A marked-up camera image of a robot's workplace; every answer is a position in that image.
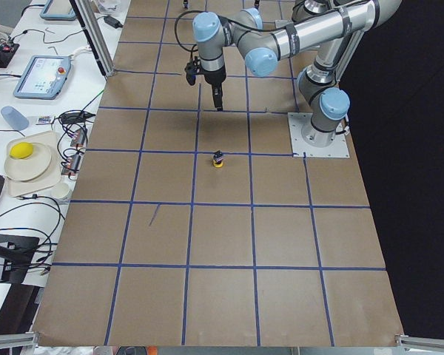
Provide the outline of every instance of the blue joint cap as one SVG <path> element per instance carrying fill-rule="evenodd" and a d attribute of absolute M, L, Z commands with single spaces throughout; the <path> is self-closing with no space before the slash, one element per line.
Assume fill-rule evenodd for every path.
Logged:
<path fill-rule="evenodd" d="M 255 48 L 245 55 L 245 65 L 253 75 L 264 77 L 276 69 L 278 57 L 269 48 Z"/>
<path fill-rule="evenodd" d="M 194 17 L 192 31 L 197 42 L 206 42 L 213 38 L 219 31 L 221 20 L 215 13 L 200 13 Z"/>
<path fill-rule="evenodd" d="M 263 28 L 263 20 L 261 19 L 260 12 L 254 7 L 250 7 L 249 9 L 243 9 L 246 13 L 249 13 L 257 25 L 257 28 L 261 30 Z"/>
<path fill-rule="evenodd" d="M 329 87 L 320 95 L 319 104 L 327 118 L 340 121 L 349 111 L 350 99 L 345 91 L 337 87 Z"/>

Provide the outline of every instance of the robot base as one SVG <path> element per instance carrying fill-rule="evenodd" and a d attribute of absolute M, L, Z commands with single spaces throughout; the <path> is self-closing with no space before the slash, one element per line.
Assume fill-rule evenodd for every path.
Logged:
<path fill-rule="evenodd" d="M 308 158 L 350 158 L 349 148 L 344 135 L 336 135 L 332 143 L 325 148 L 312 146 L 303 139 L 301 130 L 310 121 L 311 116 L 312 113 L 288 113 L 293 155 L 303 157 L 306 154 Z M 341 124 L 339 124 L 337 130 L 342 130 Z"/>

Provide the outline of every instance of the white plate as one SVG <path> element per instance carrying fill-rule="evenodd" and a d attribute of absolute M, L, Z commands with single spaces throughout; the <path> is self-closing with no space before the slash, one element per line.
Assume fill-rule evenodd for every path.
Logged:
<path fill-rule="evenodd" d="M 7 152 L 5 174 L 17 181 L 27 181 L 41 175 L 51 163 L 50 149 L 41 143 L 33 143 L 33 153 L 25 159 L 15 159 Z"/>

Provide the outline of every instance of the yellow lemon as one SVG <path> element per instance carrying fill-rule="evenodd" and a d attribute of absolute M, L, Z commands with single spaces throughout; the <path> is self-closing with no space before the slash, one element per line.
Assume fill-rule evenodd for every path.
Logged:
<path fill-rule="evenodd" d="M 28 142 L 17 143 L 10 149 L 10 157 L 15 159 L 28 158 L 33 153 L 33 145 Z"/>

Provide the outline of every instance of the brown cardboard surface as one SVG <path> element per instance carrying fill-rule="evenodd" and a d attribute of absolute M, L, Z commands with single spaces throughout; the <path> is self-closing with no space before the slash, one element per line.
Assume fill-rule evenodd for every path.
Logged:
<path fill-rule="evenodd" d="M 261 14 L 287 17 L 289 2 L 262 1 Z M 291 156 L 283 112 L 306 108 L 294 77 L 313 53 L 254 78 L 226 48 L 216 112 L 204 80 L 182 75 L 189 53 L 172 26 L 183 11 L 132 1 L 115 58 L 132 72 L 108 80 L 33 328 L 40 344 L 393 345 L 401 323 L 350 138 L 350 159 Z M 186 44 L 191 23 L 179 24 Z"/>

